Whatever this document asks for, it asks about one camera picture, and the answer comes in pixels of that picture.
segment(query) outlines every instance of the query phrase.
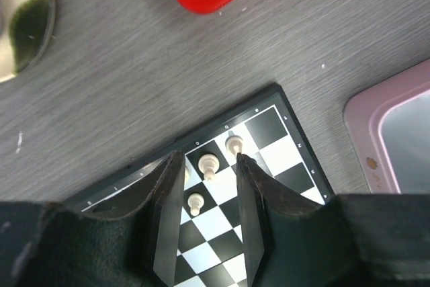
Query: chessboard border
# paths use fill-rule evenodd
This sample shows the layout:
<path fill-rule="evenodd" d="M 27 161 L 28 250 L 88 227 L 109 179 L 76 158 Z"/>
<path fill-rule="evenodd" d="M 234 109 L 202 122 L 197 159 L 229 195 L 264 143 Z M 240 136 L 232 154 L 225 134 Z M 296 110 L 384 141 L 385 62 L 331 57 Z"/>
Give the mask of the chessboard border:
<path fill-rule="evenodd" d="M 80 192 L 73 194 L 63 201 L 63 204 L 73 210 L 76 210 L 77 212 L 91 208 L 93 206 L 92 204 L 100 202 L 107 196 L 117 194 L 118 190 L 123 190 L 129 185 L 142 179 L 146 175 L 142 172 L 144 167 L 147 167 L 149 164 L 162 159 L 171 151 L 177 150 L 178 148 L 181 150 L 186 148 L 184 152 L 188 153 L 188 151 L 190 151 L 192 148 L 197 147 L 195 145 L 192 147 L 192 142 L 195 142 L 196 138 L 205 138 L 207 137 L 207 133 L 211 133 L 212 138 L 214 138 L 216 134 L 226 131 L 226 129 L 222 129 L 220 125 L 228 125 L 229 128 L 232 128 L 235 124 L 241 122 L 238 120 L 249 118 L 249 110 L 251 108 L 259 108 L 264 110 L 265 108 L 272 105 L 276 106 L 278 112 L 281 115 L 288 116 L 287 120 L 282 120 L 282 118 L 280 118 L 280 120 L 286 125 L 286 128 L 288 129 L 288 132 L 292 136 L 294 142 L 302 142 L 304 144 L 305 149 L 300 151 L 304 164 L 307 166 L 307 168 L 310 169 L 310 167 L 312 167 L 316 170 L 315 174 L 312 174 L 312 179 L 314 180 L 314 183 L 316 184 L 316 187 L 320 191 L 321 195 L 327 196 L 324 198 L 324 200 L 328 202 L 334 196 L 333 189 L 323 171 L 323 168 L 318 162 L 318 159 L 316 158 L 316 155 L 310 146 L 310 143 L 282 87 L 277 83 L 273 83 L 265 89 L 254 93 L 232 108 L 229 108 L 227 111 L 215 116 L 214 118 L 210 118 L 199 126 L 193 127 L 193 129 L 175 138 L 157 152 L 154 152 L 145 158 L 139 159 L 133 162 L 133 164 L 128 165 L 127 168 L 121 169 L 88 186 Z M 285 111 L 280 111 L 279 108 L 285 108 Z"/>

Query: white square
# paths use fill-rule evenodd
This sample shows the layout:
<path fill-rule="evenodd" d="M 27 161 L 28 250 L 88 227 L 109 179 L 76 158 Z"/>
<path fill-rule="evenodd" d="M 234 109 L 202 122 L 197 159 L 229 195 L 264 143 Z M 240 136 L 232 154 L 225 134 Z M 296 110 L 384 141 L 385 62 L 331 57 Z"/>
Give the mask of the white square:
<path fill-rule="evenodd" d="M 236 174 L 231 167 L 216 173 L 213 181 L 203 181 L 217 205 L 237 196 Z"/>
<path fill-rule="evenodd" d="M 321 204 L 321 205 L 325 204 L 325 201 L 324 201 L 323 197 L 321 196 L 320 191 L 318 191 L 318 188 L 316 188 L 316 186 L 303 192 L 301 195 L 304 196 L 305 198 L 308 198 L 309 200 L 312 200 L 312 201 L 318 203 L 318 204 Z"/>
<path fill-rule="evenodd" d="M 201 183 L 202 179 L 200 178 L 197 171 L 193 168 L 187 157 L 185 158 L 185 166 L 187 166 L 189 169 L 189 179 L 188 182 L 184 185 L 184 190 L 188 190 L 189 188 L 192 188 L 193 186 Z"/>
<path fill-rule="evenodd" d="M 302 162 L 302 156 L 291 136 L 285 136 L 262 148 L 260 154 L 272 176 Z"/>
<path fill-rule="evenodd" d="M 238 237 L 238 238 L 242 241 L 242 243 L 243 243 L 243 240 L 242 240 L 242 226 L 241 226 L 241 225 L 239 225 L 239 226 L 235 227 L 233 230 L 234 230 L 234 231 L 235 231 L 235 233 L 237 234 L 237 237 Z"/>
<path fill-rule="evenodd" d="M 187 211 L 185 211 L 185 209 L 182 208 L 182 211 L 181 211 L 181 225 L 183 225 L 185 222 L 188 222 L 189 220 L 191 220 L 191 218 L 189 217 Z"/>
<path fill-rule="evenodd" d="M 243 253 L 224 262 L 222 265 L 226 268 L 234 282 L 241 282 L 242 280 L 247 279 L 245 255 Z"/>
<path fill-rule="evenodd" d="M 196 274 L 214 267 L 221 263 L 220 258 L 215 254 L 209 243 L 205 242 L 187 252 L 182 253 L 188 264 Z"/>
<path fill-rule="evenodd" d="M 206 287 L 206 285 L 202 282 L 199 276 L 194 276 L 175 287 Z"/>
<path fill-rule="evenodd" d="M 232 229 L 219 206 L 193 218 L 192 221 L 207 241 Z"/>
<path fill-rule="evenodd" d="M 258 151 L 258 147 L 253 140 L 253 137 L 248 131 L 248 128 L 245 126 L 245 123 L 238 124 L 231 129 L 228 129 L 226 132 L 223 132 L 219 136 L 215 137 L 216 144 L 220 147 L 221 153 L 226 157 L 228 164 L 234 165 L 236 163 L 236 157 L 227 151 L 226 149 L 226 140 L 230 136 L 240 136 L 243 139 L 244 147 L 243 153 L 247 155 L 253 155 Z"/>

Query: wood grain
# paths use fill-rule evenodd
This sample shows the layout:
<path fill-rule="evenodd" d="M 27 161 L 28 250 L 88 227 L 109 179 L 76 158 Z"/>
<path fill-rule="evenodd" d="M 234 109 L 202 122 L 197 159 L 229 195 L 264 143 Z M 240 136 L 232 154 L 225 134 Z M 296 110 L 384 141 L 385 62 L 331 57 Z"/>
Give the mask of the wood grain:
<path fill-rule="evenodd" d="M 205 16 L 176 0 L 57 5 L 43 59 L 0 84 L 3 200 L 62 200 L 272 81 L 334 190 L 365 192 L 343 107 L 430 57 L 430 0 L 236 0 Z"/>

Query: white pawn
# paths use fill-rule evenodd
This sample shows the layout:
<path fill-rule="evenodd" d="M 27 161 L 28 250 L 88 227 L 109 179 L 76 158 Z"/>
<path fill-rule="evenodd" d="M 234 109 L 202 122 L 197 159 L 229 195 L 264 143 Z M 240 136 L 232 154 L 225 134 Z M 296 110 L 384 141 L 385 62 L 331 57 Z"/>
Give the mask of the white pawn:
<path fill-rule="evenodd" d="M 220 169 L 220 161 L 213 154 L 206 154 L 199 159 L 199 170 L 203 173 L 203 178 L 212 181 L 215 173 Z"/>
<path fill-rule="evenodd" d="M 189 168 L 187 167 L 187 166 L 185 166 L 185 181 L 184 181 L 184 185 L 186 185 L 187 183 L 188 183 L 188 181 L 189 181 L 189 176 L 190 176 L 190 173 L 189 173 Z"/>
<path fill-rule="evenodd" d="M 198 193 L 192 194 L 188 198 L 188 206 L 190 207 L 189 212 L 192 216 L 197 216 L 200 214 L 200 209 L 204 205 L 203 196 Z"/>
<path fill-rule="evenodd" d="M 226 141 L 226 149 L 236 157 L 238 153 L 243 152 L 244 142 L 240 136 L 231 136 Z"/>

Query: chessboard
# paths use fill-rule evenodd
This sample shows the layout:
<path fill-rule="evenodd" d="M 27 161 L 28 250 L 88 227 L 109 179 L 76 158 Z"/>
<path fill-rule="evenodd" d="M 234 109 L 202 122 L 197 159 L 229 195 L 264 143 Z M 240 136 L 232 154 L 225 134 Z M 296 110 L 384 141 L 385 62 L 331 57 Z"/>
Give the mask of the chessboard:
<path fill-rule="evenodd" d="M 142 179 L 168 152 L 183 151 L 186 174 L 175 286 L 245 287 L 236 157 L 226 146 L 232 137 L 241 139 L 240 152 L 295 192 L 319 204 L 333 197 L 284 92 L 279 85 L 272 85 L 177 139 L 128 174 L 117 174 L 68 203 L 87 210 Z M 217 161 L 210 180 L 199 167 L 201 158 L 208 155 Z M 190 196 L 203 203 L 197 212 L 191 211 Z"/>

